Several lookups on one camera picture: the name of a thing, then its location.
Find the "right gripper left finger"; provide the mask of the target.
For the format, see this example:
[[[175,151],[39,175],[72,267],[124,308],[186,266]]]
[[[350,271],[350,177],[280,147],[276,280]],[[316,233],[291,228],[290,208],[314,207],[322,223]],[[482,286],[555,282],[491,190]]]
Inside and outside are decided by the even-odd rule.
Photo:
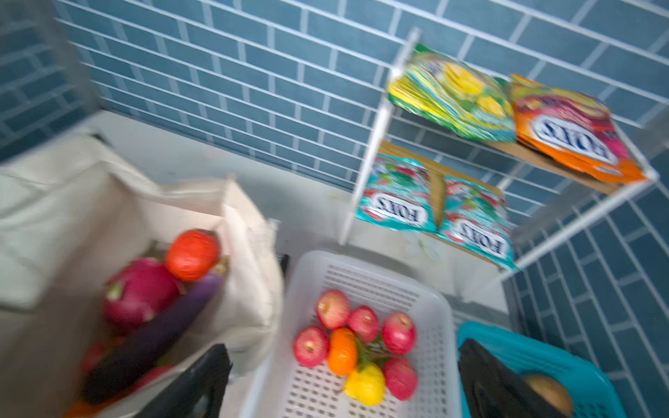
[[[218,417],[232,367],[226,346],[212,345],[135,417]]]

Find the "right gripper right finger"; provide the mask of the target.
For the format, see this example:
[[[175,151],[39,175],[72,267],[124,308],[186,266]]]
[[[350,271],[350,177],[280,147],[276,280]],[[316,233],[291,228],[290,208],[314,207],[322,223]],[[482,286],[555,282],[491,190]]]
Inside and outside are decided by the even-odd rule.
[[[465,340],[459,348],[458,368],[471,418],[563,415],[473,339]]]

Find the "purple eggplant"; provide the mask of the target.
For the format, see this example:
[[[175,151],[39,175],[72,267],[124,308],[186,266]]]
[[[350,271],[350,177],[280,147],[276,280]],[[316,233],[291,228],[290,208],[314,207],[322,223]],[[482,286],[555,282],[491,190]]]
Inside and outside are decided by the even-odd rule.
[[[186,295],[130,335],[87,375],[82,389],[83,400],[98,405],[127,392],[196,322],[228,276],[227,266],[216,265],[195,282]]]

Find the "pink dragon fruit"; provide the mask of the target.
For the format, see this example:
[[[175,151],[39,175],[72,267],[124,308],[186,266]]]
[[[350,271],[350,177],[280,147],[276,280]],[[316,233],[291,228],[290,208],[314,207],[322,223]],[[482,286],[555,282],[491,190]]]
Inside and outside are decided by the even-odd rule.
[[[118,334],[132,334],[168,308],[185,291],[154,258],[139,258],[106,282],[104,319]]]

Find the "red tomato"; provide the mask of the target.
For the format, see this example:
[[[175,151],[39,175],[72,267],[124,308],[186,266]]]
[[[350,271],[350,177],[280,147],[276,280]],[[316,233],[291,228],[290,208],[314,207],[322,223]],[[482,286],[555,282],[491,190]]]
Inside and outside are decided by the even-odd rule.
[[[214,267],[220,256],[221,245],[212,231],[192,229],[174,240],[166,253],[165,266],[177,279],[195,282]]]

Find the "beige canvas tote bag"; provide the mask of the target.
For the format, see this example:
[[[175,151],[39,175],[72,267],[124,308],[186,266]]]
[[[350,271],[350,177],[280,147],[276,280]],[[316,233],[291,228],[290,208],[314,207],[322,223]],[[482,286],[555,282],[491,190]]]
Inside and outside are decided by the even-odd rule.
[[[1,166],[1,414],[61,417],[106,336],[106,280],[153,244],[212,230],[230,274],[168,354],[176,371],[222,343],[233,376],[275,343],[283,276],[276,224],[235,179],[154,183],[100,140],[58,139]]]

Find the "orange Fox's candy bag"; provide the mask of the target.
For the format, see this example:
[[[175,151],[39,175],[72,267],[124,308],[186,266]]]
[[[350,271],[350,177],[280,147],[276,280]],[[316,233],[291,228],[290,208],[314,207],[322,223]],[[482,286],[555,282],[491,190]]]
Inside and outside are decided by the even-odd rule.
[[[646,177],[598,99],[513,74],[510,103],[518,141],[560,165],[611,184]]]

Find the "green yellow candy bag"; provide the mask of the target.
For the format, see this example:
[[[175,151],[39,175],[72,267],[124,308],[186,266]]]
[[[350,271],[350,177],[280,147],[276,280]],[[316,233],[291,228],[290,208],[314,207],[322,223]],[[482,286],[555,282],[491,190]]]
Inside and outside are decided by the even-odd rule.
[[[402,74],[388,83],[389,100],[459,137],[514,143],[507,83],[462,61],[416,45]]]

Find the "large orange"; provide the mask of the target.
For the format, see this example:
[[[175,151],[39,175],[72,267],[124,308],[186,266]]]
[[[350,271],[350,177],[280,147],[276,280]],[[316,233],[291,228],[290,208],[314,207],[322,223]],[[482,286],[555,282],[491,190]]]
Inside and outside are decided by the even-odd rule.
[[[93,418],[104,409],[116,404],[120,399],[111,399],[101,404],[92,405],[83,401],[75,402],[63,415],[64,418]]]

